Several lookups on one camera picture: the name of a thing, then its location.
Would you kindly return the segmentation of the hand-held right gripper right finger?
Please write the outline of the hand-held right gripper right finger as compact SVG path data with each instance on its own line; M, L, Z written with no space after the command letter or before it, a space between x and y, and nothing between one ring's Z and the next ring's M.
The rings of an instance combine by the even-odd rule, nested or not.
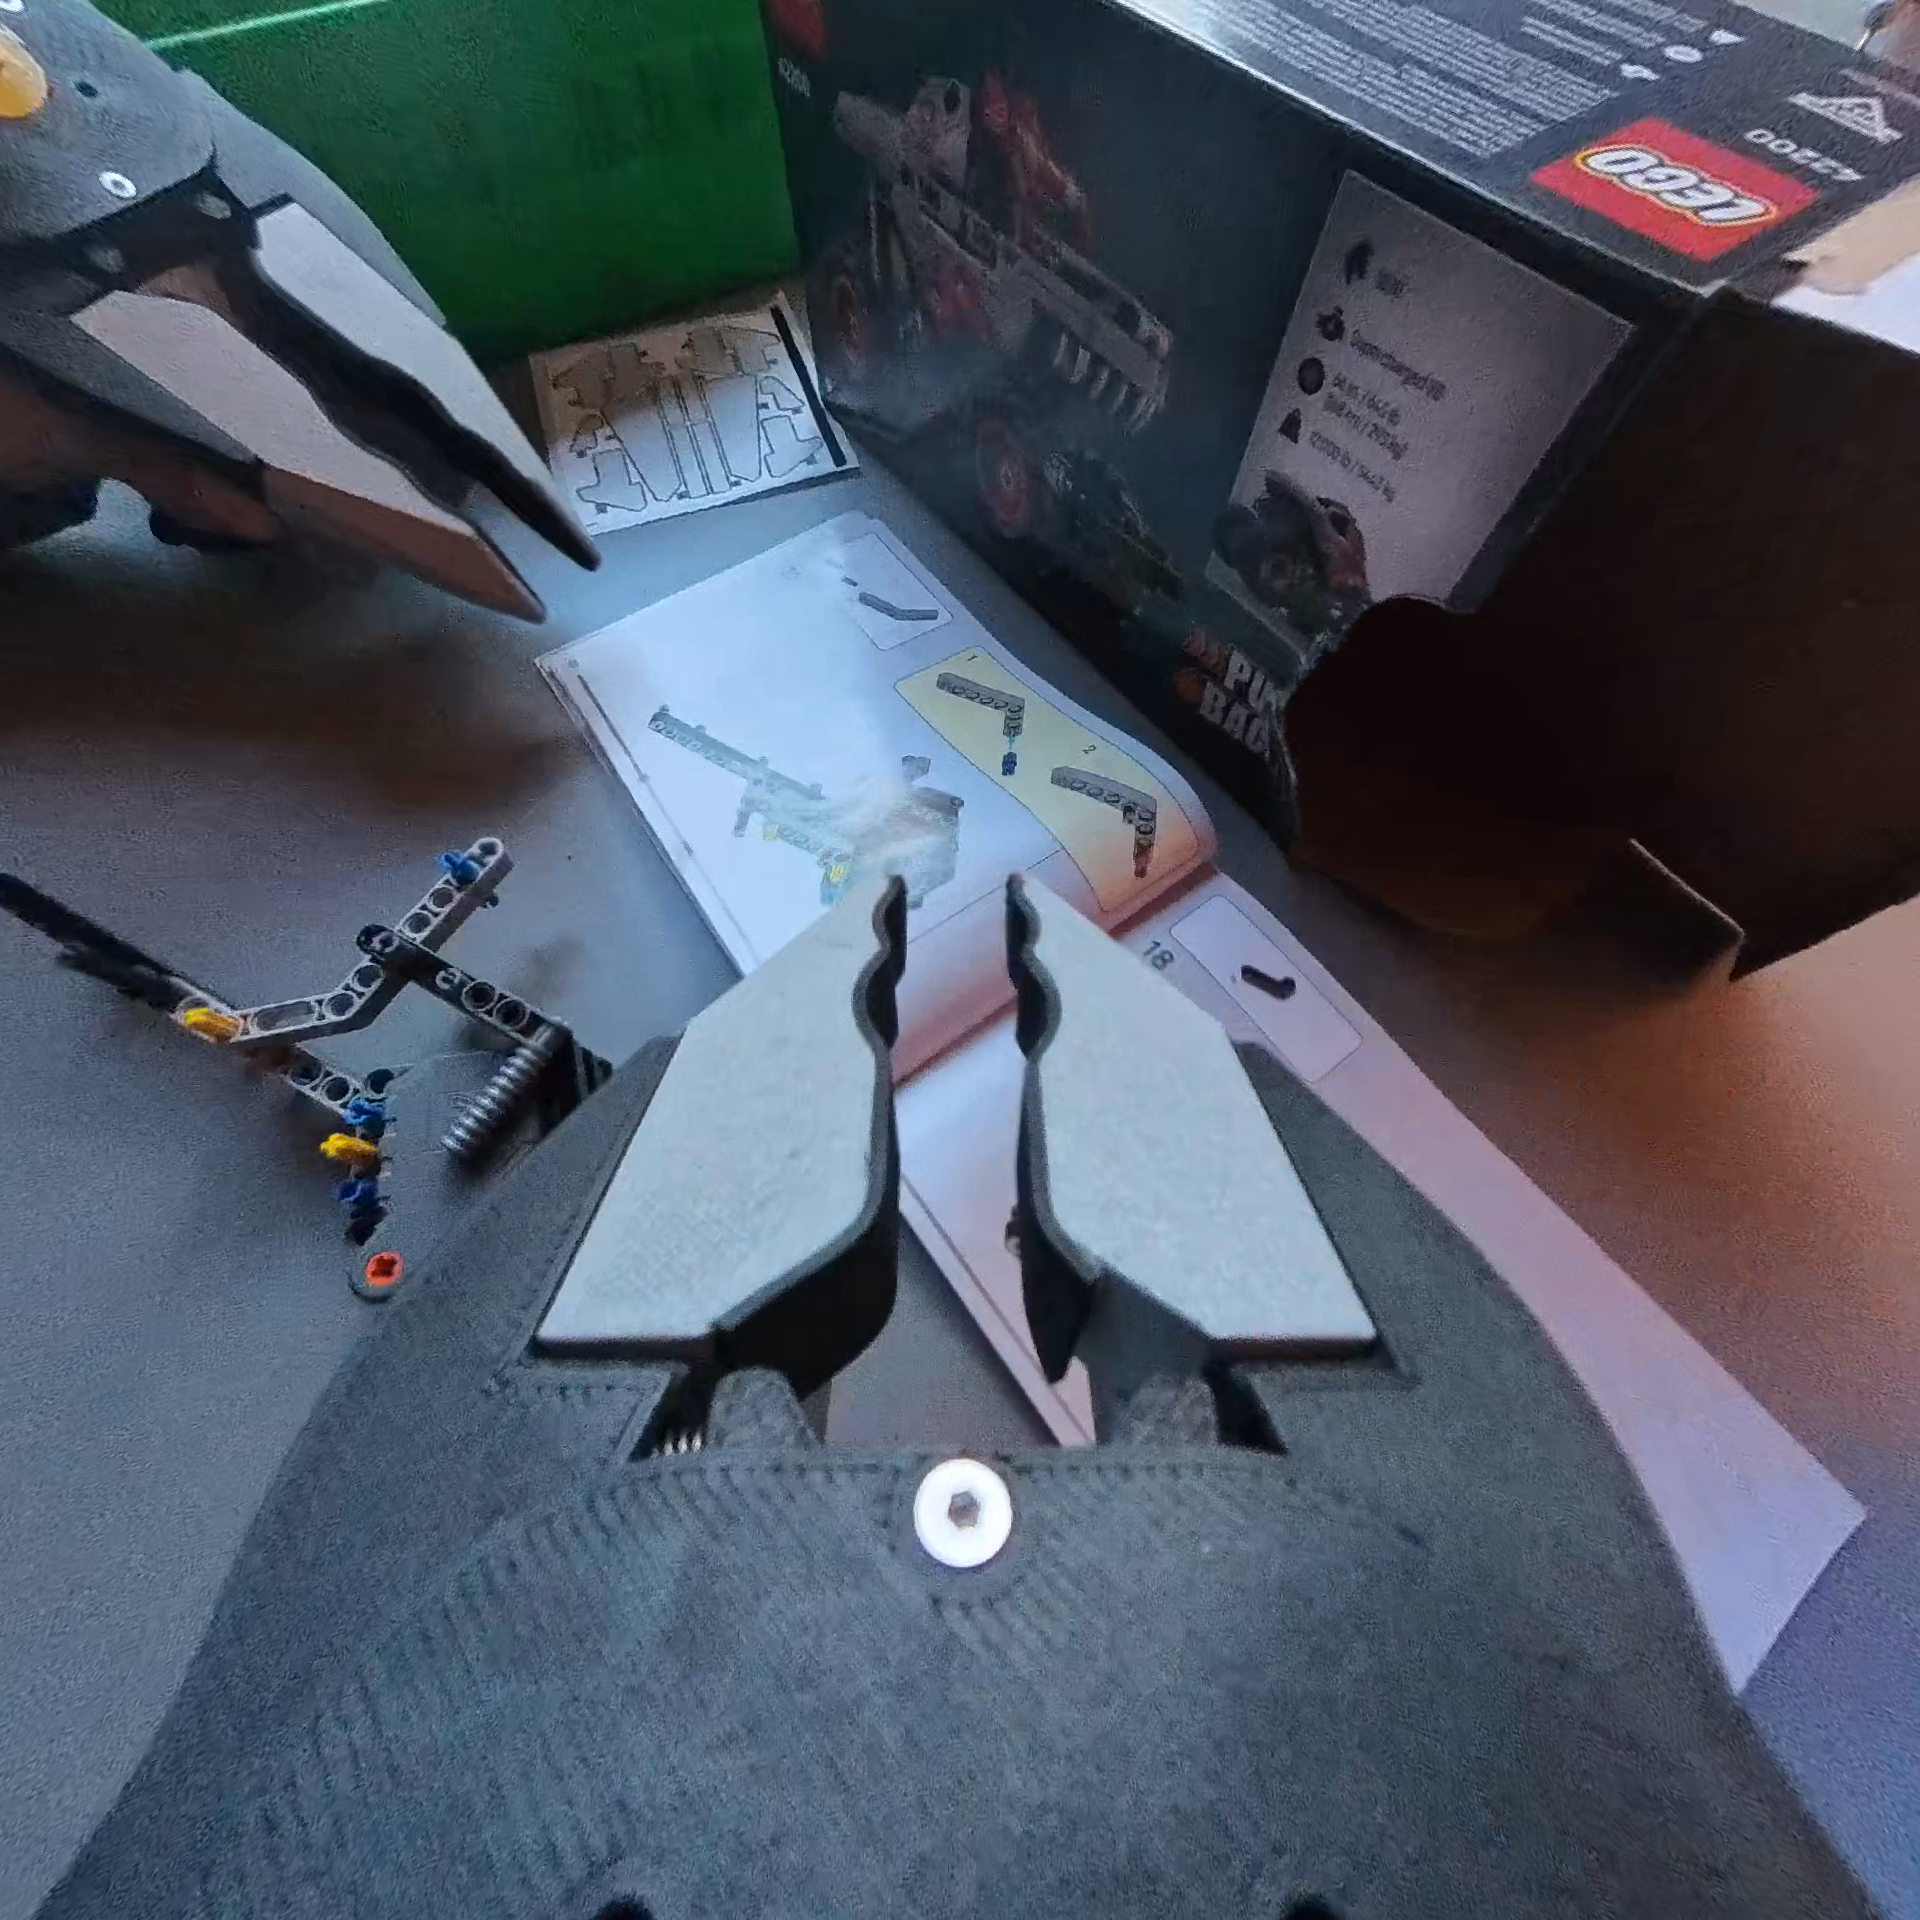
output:
M1372 1352L1375 1321L1229 1030L1037 879L1008 878L1004 925L1045 1377Z

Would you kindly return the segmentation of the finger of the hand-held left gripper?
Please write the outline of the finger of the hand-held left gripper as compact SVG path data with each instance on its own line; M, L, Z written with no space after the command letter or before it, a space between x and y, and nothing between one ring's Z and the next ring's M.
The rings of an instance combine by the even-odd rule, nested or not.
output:
M600 555L465 348L296 203L255 219L253 271L311 337L322 390L449 508L478 491L582 568Z
M353 441L292 371L215 309L112 292L84 305L77 327L250 454L268 508L295 532L356 548L479 607L543 616L489 537L392 454Z

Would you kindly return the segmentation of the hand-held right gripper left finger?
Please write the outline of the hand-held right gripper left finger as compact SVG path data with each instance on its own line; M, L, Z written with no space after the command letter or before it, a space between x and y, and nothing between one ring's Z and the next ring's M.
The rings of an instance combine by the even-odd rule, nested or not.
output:
M559 1360L761 1368L800 1398L896 1303L905 879L860 881L687 1021L534 1331Z

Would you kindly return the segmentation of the lego instruction booklet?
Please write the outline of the lego instruction booklet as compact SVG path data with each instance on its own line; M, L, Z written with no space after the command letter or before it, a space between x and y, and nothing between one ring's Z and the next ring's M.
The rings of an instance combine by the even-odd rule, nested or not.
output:
M1641 1476L1743 1687L1864 1512L1216 863L1159 753L1015 661L864 511L559 647L541 672L742 973L860 881L908 891L902 1214L1054 1443L1013 1240L1009 872L1034 872L1262 1045L1461 1228L1541 1318Z

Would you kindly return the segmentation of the lego sticker sheet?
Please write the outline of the lego sticker sheet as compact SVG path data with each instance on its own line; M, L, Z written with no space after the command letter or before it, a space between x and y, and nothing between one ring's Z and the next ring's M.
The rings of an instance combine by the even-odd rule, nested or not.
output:
M786 291L528 358L549 470L589 537L857 470Z

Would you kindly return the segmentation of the grey and black lego assembly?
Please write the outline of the grey and black lego assembly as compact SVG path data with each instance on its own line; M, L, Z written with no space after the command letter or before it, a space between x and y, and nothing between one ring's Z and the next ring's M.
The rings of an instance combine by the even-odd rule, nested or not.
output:
M325 1118L319 1156L343 1216L351 1293L399 1296L438 1237L519 1151L576 1113L614 1067L529 998L445 957L448 940L495 905L511 854L490 835L438 857L438 876L396 923L353 935L348 973L322 992L236 1003L26 879L4 872L4 911L54 947L63 969L148 1008L174 1030ZM348 1069L319 1045L368 1030L418 992L453 1012L478 1048Z

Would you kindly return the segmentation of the black lego set box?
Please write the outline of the black lego set box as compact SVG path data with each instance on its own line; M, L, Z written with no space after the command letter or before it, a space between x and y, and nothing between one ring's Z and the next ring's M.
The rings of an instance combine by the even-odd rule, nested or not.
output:
M1916 5L759 5L822 396L1404 920L1916 897Z

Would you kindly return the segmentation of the person's left hand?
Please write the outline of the person's left hand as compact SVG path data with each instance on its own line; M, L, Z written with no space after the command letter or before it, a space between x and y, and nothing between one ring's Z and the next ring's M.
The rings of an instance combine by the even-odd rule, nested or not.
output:
M103 483L148 504L158 542L198 553L286 544L286 523L247 486L172 441L129 435L2 373L2 550L87 523Z

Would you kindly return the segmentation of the green box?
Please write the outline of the green box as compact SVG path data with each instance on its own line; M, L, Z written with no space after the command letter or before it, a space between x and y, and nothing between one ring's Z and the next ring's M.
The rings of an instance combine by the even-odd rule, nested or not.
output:
M478 358L786 278L753 1L103 1L313 160Z

